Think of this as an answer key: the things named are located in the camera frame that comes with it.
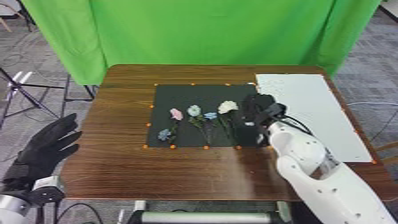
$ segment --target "black glove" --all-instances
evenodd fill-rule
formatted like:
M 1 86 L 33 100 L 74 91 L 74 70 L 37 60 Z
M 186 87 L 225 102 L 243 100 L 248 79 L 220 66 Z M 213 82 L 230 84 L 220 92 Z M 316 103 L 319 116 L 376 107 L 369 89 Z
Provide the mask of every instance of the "black glove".
M 30 191 L 35 180 L 51 176 L 58 162 L 78 151 L 70 144 L 81 132 L 65 136 L 78 127 L 74 119 L 76 114 L 60 118 L 33 135 L 5 173 L 3 191 Z

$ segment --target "pink flower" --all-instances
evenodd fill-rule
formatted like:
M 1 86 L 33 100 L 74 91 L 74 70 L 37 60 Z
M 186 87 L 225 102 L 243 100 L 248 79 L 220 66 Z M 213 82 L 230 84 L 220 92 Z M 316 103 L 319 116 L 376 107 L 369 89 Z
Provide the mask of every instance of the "pink flower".
M 175 108 L 170 109 L 170 118 L 175 119 L 177 121 L 182 120 L 182 113 Z

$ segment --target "gray carpet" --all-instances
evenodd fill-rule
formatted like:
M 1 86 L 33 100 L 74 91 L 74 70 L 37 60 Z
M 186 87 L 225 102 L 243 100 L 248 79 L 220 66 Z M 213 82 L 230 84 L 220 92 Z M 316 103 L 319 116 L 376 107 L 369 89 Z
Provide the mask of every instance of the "gray carpet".
M 28 82 L 46 85 L 63 85 L 65 70 L 58 62 L 51 47 L 44 41 L 38 31 L 26 31 L 21 20 L 6 20 L 14 30 L 6 33 L 0 27 L 0 66 L 10 74 L 17 71 L 33 71 Z M 365 31 L 357 41 L 355 48 L 348 55 L 344 65 L 339 69 L 333 83 L 339 88 L 344 100 L 353 102 L 390 102 L 398 103 L 398 24 L 387 18 L 381 12 L 376 12 Z M 0 93 L 3 93 L 5 82 L 0 79 Z M 30 88 L 30 92 L 38 96 L 40 91 Z M 79 86 L 72 85 L 70 97 L 85 97 Z M 51 90 L 46 97 L 46 105 L 53 111 L 60 110 L 62 91 Z M 19 94 L 12 104 L 12 110 L 26 108 Z M 90 103 L 67 103 L 65 113 L 78 113 L 78 119 L 83 120 Z M 387 105 L 351 105 L 351 111 L 364 128 L 367 138 L 373 139 L 383 128 L 385 122 L 398 110 L 396 106 Z M 8 167 L 10 159 L 21 150 L 26 140 L 37 130 L 51 122 L 53 118 L 38 110 L 8 118 L 3 130 L 0 131 L 0 176 Z M 398 141 L 398 118 L 392 119 L 385 130 L 373 139 L 373 145 Z M 380 153 L 380 157 L 396 156 L 396 149 Z M 390 177 L 398 179 L 398 166 L 389 166 Z M 67 200 L 62 208 L 76 201 Z M 133 201 L 85 201 L 99 209 L 104 223 L 115 223 L 118 210 L 131 212 Z M 261 211 L 271 210 L 273 204 L 268 202 L 150 202 L 149 209 L 172 211 L 174 209 L 188 211 Z M 398 204 L 389 203 L 389 209 L 398 214 Z M 72 209 L 62 223 L 83 223 L 94 221 L 88 210 L 81 207 Z

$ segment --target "white flower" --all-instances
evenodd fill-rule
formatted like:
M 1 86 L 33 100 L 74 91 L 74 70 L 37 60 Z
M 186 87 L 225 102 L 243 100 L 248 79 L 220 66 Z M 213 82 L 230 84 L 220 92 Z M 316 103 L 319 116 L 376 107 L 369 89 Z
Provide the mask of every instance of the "white flower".
M 200 114 L 200 107 L 197 105 L 191 105 L 188 108 L 188 115 L 195 117 Z
M 225 114 L 230 110 L 237 110 L 237 105 L 232 101 L 223 101 L 218 106 L 218 114 Z

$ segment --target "green screen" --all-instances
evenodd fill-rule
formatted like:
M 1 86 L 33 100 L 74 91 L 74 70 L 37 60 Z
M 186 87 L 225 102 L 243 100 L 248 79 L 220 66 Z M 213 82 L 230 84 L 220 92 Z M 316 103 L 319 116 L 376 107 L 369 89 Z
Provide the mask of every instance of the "green screen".
M 380 1 L 22 3 L 74 81 L 90 85 L 115 64 L 317 65 L 333 74 Z

